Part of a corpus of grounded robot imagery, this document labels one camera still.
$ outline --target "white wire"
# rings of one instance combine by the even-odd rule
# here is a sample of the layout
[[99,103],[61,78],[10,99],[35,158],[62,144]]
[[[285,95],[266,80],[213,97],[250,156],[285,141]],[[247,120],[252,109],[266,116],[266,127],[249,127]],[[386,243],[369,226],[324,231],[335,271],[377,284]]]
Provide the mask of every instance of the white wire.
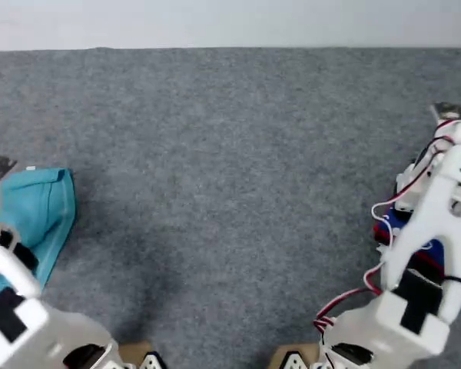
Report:
[[369,269],[368,271],[366,271],[364,274],[363,274],[363,283],[367,286],[367,288],[369,288],[371,291],[375,291],[376,288],[374,288],[374,286],[367,280],[367,276],[371,273],[374,273],[376,271],[378,271],[384,264],[384,261],[381,261],[378,265],[376,265],[374,268],[371,268]]

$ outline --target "white robot part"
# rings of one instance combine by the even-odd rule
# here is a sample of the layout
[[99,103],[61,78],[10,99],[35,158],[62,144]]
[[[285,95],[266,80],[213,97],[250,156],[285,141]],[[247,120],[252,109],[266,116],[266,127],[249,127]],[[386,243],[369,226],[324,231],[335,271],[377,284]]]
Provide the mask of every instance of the white robot part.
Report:
[[[6,306],[0,308],[5,324],[0,327],[0,368],[65,369],[64,359],[86,345],[103,349],[92,367],[104,367],[109,361],[123,364],[109,332],[82,314],[65,313],[37,299],[24,299],[9,311],[13,315],[7,315]],[[11,324],[22,326],[22,332],[10,337]]]
[[[453,145],[461,145],[461,121],[452,121],[449,125],[436,130],[434,138],[436,137],[445,137],[447,140],[440,139],[433,142],[425,151],[420,153],[414,163],[408,165],[405,171],[396,177],[396,191],[400,191],[416,178],[416,176],[429,164],[426,173],[395,203],[394,206],[396,210],[411,212],[416,207],[420,195],[424,192],[434,169],[443,160],[443,153],[449,150]],[[437,152],[440,152],[440,154],[433,159],[433,156]],[[461,200],[461,190],[459,190],[458,198]]]
[[453,210],[455,190],[461,187],[461,145],[451,148],[420,196],[408,224],[396,238],[383,267],[386,287],[395,288],[412,254],[432,239],[444,246],[446,275],[439,316],[448,324],[461,309],[461,208]]
[[413,333],[401,324],[407,305],[386,291],[367,306],[342,313],[324,334],[320,360],[328,364],[329,358],[335,369],[406,369],[441,354],[449,326],[428,314],[420,332]]

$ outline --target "cable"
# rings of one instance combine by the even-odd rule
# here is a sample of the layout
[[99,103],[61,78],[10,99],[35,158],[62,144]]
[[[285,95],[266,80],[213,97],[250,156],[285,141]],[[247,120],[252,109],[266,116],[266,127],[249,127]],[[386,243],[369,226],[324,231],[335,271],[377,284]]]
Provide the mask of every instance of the cable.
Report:
[[333,321],[331,318],[329,318],[329,317],[322,317],[321,319],[318,319],[318,320],[319,320],[319,321],[324,321],[324,322],[326,322],[327,324],[329,324],[330,326],[334,326],[334,325],[335,325],[334,321]]
[[[429,144],[426,146],[427,150],[430,148],[430,146],[437,142],[438,140],[444,140],[448,141],[451,144],[454,144],[454,141],[451,139],[449,136],[439,136],[433,138]],[[418,182],[418,180],[421,179],[421,177],[429,170],[430,165],[432,164],[433,159],[440,153],[443,153],[445,151],[443,150],[436,150],[433,154],[432,157],[430,158],[429,163],[425,166],[425,168],[405,187],[403,187],[399,192],[397,192],[395,195],[393,195],[391,198],[389,198],[387,201],[384,202],[378,202],[377,204],[374,204],[373,207],[370,209],[370,214],[372,215],[372,218],[374,218],[377,221],[381,221],[386,225],[388,232],[390,234],[390,241],[388,244],[388,248],[391,248],[393,245],[393,228],[391,227],[391,224],[383,217],[380,217],[379,215],[376,214],[376,208],[379,206],[384,206],[384,205],[391,205],[392,203],[400,200],[407,192],[412,188],[412,186],[415,185],[415,183]]]
[[330,362],[331,369],[335,369],[335,365],[333,364],[332,360],[330,359],[330,355],[328,355],[326,352],[324,353],[324,356],[326,356],[326,359]]
[[448,119],[447,121],[443,121],[440,125],[437,125],[436,127],[436,130],[434,132],[434,135],[435,133],[437,133],[438,130],[440,130],[441,128],[444,128],[446,127],[447,125],[452,125],[454,123],[456,123],[457,121],[461,121],[460,119]]
[[383,266],[384,261],[381,261],[378,265],[376,265],[374,268],[369,269],[366,271],[363,275],[363,283],[369,288],[374,294],[380,295],[383,292],[374,285],[374,283],[370,280],[370,278],[375,275],[375,273],[378,272],[379,269]]
[[346,300],[350,296],[354,296],[355,294],[359,294],[362,292],[372,291],[369,288],[354,288],[353,290],[349,290],[347,292],[343,292],[336,296],[333,300],[328,302],[324,307],[317,313],[316,319],[320,320],[326,314],[328,314],[335,306],[337,306],[341,301]]

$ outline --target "humanoid robot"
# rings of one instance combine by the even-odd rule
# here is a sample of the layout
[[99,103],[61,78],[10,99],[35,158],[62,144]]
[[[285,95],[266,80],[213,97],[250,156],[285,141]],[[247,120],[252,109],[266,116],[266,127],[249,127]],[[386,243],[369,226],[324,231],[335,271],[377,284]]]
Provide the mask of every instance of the humanoid robot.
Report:
[[[393,196],[372,208],[382,256],[364,274],[366,287],[319,311],[319,344],[280,347],[269,369],[405,369],[443,352],[461,310],[461,105],[432,111],[433,138],[396,177]],[[368,305],[327,317],[361,292],[373,295]]]

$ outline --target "red wire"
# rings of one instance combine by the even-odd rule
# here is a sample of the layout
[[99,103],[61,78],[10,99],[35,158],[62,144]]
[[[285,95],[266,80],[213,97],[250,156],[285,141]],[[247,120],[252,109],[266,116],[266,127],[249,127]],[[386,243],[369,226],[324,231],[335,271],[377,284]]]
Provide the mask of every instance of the red wire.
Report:
[[[430,148],[430,145],[438,140],[444,140],[444,141],[448,141],[451,144],[454,144],[454,141],[451,137],[439,136],[439,137],[435,137],[431,142],[429,142],[427,147]],[[422,177],[425,174],[425,172],[429,169],[429,166],[432,163],[433,159],[436,157],[436,155],[440,154],[441,152],[444,152],[444,151],[437,150],[436,152],[434,152],[429,161],[429,164],[427,164],[426,167],[409,184],[403,187],[403,189],[401,189],[400,192],[397,192],[396,194],[391,196],[387,201],[392,201],[394,198],[397,198],[398,196],[402,196],[403,194],[405,194],[420,179],[420,177]]]
[[321,319],[326,314],[328,314],[335,306],[337,306],[340,302],[345,301],[347,298],[354,296],[355,294],[359,294],[362,292],[372,291],[369,288],[356,288],[352,290],[350,293],[345,294],[342,298],[335,298],[325,307],[323,307],[319,313],[317,313],[316,319]]
[[380,266],[378,268],[372,270],[368,275],[366,275],[367,282],[369,282],[369,286],[371,286],[372,292],[374,294],[376,294],[377,296],[382,294],[383,291],[380,288],[376,287],[376,285],[370,279],[372,278],[372,276],[375,275],[375,273],[377,273],[379,271],[379,269],[381,269]]
[[331,326],[335,325],[334,322],[331,319],[329,319],[328,317],[322,317],[321,320],[326,321]]
[[441,128],[446,127],[447,125],[454,123],[455,121],[457,121],[457,119],[448,119],[447,121],[443,121],[440,125],[436,127],[436,132]]

